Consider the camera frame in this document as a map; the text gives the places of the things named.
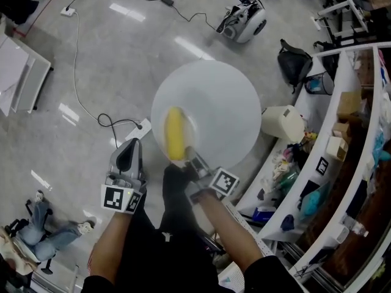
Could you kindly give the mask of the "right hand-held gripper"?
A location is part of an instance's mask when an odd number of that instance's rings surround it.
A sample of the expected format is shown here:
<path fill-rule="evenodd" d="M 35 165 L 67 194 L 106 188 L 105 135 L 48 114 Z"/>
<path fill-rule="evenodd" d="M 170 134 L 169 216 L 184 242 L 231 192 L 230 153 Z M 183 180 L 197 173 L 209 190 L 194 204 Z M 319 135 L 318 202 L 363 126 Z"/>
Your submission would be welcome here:
<path fill-rule="evenodd" d="M 239 184 L 239 178 L 228 170 L 219 167 L 210 172 L 210 168 L 193 147 L 185 149 L 185 170 L 191 181 L 185 189 L 185 195 L 191 204 L 197 203 L 197 197 L 203 190 L 212 191 L 219 200 L 229 197 Z"/>

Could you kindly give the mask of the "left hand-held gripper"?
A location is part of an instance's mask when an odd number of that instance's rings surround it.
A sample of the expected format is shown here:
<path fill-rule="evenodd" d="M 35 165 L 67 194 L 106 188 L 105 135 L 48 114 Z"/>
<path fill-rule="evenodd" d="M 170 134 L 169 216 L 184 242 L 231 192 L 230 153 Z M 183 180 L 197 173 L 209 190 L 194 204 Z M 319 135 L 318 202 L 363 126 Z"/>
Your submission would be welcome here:
<path fill-rule="evenodd" d="M 143 173 L 142 144 L 137 138 L 122 143 L 110 157 L 111 167 L 121 174 L 108 172 L 101 185 L 101 207 L 126 214 L 136 212 L 146 193 Z"/>

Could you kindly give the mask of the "white round plate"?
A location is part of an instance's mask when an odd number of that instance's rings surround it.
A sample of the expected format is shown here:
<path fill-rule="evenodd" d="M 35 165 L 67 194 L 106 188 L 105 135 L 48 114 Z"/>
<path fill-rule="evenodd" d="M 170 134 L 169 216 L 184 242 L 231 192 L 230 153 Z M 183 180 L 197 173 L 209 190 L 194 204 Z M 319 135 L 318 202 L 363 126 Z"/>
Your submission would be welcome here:
<path fill-rule="evenodd" d="M 179 107 L 186 118 L 186 147 L 195 147 L 197 144 L 197 130 L 192 118 L 186 113 L 186 111 L 180 106 L 154 106 L 152 108 L 151 121 L 152 121 L 152 131 L 155 137 L 157 144 L 160 147 L 160 150 L 163 154 L 169 159 L 168 154 L 166 152 L 165 145 L 165 133 L 164 133 L 164 123 L 167 117 L 167 113 L 171 107 Z M 184 167 L 185 159 L 183 161 L 172 161 L 173 164 Z"/>

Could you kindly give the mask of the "yellow banana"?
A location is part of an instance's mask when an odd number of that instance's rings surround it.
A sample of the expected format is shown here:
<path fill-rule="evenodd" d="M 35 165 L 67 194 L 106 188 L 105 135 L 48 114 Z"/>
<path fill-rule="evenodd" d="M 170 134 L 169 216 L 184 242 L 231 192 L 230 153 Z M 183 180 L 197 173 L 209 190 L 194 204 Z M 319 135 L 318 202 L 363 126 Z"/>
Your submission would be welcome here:
<path fill-rule="evenodd" d="M 186 149 L 186 118 L 179 107 L 171 107 L 164 123 L 165 145 L 172 161 L 183 161 Z"/>

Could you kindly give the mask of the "person's right forearm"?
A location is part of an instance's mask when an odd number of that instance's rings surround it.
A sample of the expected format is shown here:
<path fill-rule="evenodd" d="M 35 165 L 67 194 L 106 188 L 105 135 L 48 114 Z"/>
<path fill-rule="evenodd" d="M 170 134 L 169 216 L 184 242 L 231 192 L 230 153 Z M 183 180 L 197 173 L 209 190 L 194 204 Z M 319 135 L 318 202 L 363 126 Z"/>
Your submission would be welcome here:
<path fill-rule="evenodd" d="M 220 236 L 226 252 L 242 272 L 263 257 L 252 235 L 236 221 L 212 191 L 202 190 L 197 200 Z"/>

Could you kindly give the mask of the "person's left forearm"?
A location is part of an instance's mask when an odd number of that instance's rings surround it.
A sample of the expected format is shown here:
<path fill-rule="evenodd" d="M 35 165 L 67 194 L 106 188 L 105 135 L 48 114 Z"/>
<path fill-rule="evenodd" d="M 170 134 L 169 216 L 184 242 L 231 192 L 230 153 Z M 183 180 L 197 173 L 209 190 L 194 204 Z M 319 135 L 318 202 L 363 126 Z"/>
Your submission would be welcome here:
<path fill-rule="evenodd" d="M 112 284 L 115 283 L 132 218 L 131 214 L 114 213 L 103 234 L 94 245 L 90 262 L 91 276 L 100 276 Z"/>

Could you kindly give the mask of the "round white table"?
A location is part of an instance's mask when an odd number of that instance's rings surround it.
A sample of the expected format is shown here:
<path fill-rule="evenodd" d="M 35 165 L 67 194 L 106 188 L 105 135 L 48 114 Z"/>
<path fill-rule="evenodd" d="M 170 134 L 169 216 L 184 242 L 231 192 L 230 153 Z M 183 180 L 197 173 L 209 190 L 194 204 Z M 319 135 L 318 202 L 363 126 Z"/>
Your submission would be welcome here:
<path fill-rule="evenodd" d="M 180 106 L 186 111 L 197 130 L 193 148 L 211 168 L 234 167 L 260 133 L 261 105 L 254 86 L 238 69 L 217 60 L 198 60 L 176 69 L 159 86 L 154 106 Z"/>

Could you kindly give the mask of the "blue box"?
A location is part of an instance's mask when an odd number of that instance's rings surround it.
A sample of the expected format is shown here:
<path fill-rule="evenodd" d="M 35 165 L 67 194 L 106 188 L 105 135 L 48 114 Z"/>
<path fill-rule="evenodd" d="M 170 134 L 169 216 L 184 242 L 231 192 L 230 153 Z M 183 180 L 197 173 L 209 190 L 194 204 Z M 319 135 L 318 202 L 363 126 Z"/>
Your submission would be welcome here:
<path fill-rule="evenodd" d="M 266 223 L 276 212 L 273 206 L 259 206 L 255 208 L 252 214 L 252 220 L 255 222 Z"/>

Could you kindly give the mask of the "cream trash bin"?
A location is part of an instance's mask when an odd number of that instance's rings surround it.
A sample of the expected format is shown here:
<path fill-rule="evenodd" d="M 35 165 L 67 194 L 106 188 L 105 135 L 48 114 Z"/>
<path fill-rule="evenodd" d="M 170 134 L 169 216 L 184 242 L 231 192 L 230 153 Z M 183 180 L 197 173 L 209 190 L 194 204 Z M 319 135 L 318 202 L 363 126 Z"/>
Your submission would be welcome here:
<path fill-rule="evenodd" d="M 305 135 L 305 123 L 292 105 L 267 107 L 261 115 L 263 133 L 299 143 Z"/>

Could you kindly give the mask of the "person's black clothing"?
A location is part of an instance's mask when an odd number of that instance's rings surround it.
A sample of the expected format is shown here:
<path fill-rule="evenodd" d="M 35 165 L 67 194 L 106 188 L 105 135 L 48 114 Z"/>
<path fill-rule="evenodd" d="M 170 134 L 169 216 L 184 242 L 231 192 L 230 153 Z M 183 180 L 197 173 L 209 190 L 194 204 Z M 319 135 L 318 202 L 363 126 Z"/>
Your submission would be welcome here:
<path fill-rule="evenodd" d="M 165 211 L 155 228 L 139 204 L 129 225 L 115 283 L 89 275 L 81 293 L 234 293 L 219 284 L 199 234 L 185 188 L 191 177 L 176 165 L 164 171 Z M 263 256 L 245 272 L 244 293 L 303 293 L 276 256 Z"/>

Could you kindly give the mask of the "teal cloth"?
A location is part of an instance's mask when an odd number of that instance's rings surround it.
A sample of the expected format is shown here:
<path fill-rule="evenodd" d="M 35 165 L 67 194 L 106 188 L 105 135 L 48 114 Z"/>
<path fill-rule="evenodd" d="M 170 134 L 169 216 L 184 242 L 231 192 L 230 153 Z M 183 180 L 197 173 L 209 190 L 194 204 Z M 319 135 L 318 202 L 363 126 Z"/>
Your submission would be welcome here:
<path fill-rule="evenodd" d="M 326 200 L 330 190 L 330 182 L 307 194 L 301 203 L 300 218 L 305 219 L 314 215 Z"/>

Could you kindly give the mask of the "cream wooden box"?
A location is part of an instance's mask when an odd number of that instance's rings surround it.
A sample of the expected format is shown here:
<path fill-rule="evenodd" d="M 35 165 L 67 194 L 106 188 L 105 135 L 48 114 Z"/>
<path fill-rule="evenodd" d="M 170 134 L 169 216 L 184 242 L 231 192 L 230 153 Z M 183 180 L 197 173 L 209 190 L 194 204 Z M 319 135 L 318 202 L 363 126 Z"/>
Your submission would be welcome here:
<path fill-rule="evenodd" d="M 348 143 L 343 138 L 330 136 L 326 147 L 326 153 L 330 157 L 343 162 L 346 158 L 347 152 Z"/>

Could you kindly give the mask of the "black mesh waste basket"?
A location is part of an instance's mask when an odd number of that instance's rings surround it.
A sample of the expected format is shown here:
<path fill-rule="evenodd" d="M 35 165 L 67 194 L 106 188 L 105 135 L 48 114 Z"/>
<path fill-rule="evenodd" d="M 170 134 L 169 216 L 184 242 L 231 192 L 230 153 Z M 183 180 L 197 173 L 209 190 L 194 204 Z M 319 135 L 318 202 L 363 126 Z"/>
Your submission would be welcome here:
<path fill-rule="evenodd" d="M 304 88 L 311 95 L 331 96 L 334 91 L 334 81 L 329 73 L 325 71 L 306 77 Z"/>

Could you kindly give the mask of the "small brown cardboard box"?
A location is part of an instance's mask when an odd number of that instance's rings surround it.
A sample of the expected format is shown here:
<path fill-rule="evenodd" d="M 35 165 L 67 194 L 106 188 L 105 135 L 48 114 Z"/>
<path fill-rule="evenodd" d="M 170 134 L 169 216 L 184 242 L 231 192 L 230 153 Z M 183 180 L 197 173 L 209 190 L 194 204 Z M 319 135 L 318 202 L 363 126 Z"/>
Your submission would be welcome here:
<path fill-rule="evenodd" d="M 333 125 L 332 127 L 332 133 L 333 136 L 335 137 L 340 137 L 343 139 L 347 139 L 348 137 L 351 136 L 351 130 L 350 130 L 350 125 L 348 122 L 346 123 L 340 123 L 337 122 Z"/>

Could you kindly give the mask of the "white perforated metal rail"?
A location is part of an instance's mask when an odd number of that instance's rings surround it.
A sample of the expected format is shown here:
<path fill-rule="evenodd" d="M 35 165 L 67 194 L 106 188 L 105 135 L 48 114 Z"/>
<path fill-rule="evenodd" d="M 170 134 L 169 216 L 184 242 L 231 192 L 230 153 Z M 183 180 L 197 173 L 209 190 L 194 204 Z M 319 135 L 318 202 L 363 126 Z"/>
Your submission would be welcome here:
<path fill-rule="evenodd" d="M 258 247 L 260 248 L 263 256 L 274 256 L 274 253 L 271 249 L 257 236 L 257 233 L 253 230 L 253 228 L 247 223 L 245 218 L 236 210 L 234 205 L 231 202 L 226 201 L 223 202 L 227 210 L 231 213 L 231 215 L 236 219 L 236 221 L 247 230 L 251 236 L 255 239 Z"/>

